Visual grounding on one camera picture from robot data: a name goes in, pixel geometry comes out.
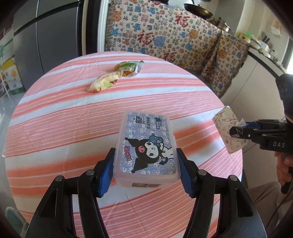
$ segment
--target black cable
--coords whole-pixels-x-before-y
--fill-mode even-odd
[[[265,231],[267,231],[267,228],[270,224],[270,222],[272,221],[274,215],[277,213],[278,209],[280,208],[280,206],[284,203],[284,201],[289,197],[289,195],[291,194],[291,192],[293,191],[293,187],[291,188],[290,192],[287,194],[287,196],[283,199],[283,201],[280,203],[280,205],[277,207],[277,209],[274,211],[273,215],[271,216],[267,226],[265,227]]]

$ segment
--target transparent plastic lid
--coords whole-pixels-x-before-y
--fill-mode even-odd
[[[133,183],[180,179],[176,141],[166,115],[126,111],[115,152],[114,177]]]

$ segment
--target gray refrigerator door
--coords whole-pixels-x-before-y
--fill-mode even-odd
[[[39,0],[37,16],[73,2],[78,2],[78,0]]]
[[[28,0],[23,6],[15,13],[13,17],[12,29],[13,32],[17,31],[20,27],[36,18],[38,0]]]
[[[77,11],[70,8],[37,22],[37,38],[44,73],[74,59],[77,50]]]
[[[44,74],[37,47],[36,23],[13,37],[13,48],[20,78],[28,90]]]

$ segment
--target floor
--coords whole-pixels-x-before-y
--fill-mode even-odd
[[[0,209],[5,212],[6,207],[16,208],[12,198],[5,171],[5,159],[2,152],[5,146],[6,134],[12,113],[23,97],[24,93],[5,95],[0,99]]]

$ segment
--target round table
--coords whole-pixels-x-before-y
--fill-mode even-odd
[[[145,62],[138,75],[99,93],[87,92],[97,77],[128,60]],[[214,176],[241,176],[241,150],[228,154],[211,120],[222,107],[195,76],[152,56],[105,52],[70,60],[35,82],[13,113],[5,163],[15,204],[30,222],[57,175],[79,176],[116,147],[128,109],[168,115],[177,146],[188,159]],[[165,238],[183,236],[194,200],[180,181],[153,190],[119,187],[113,179],[98,203],[109,237]],[[73,208],[77,236],[83,237],[77,196]],[[214,212],[209,236],[216,226]]]

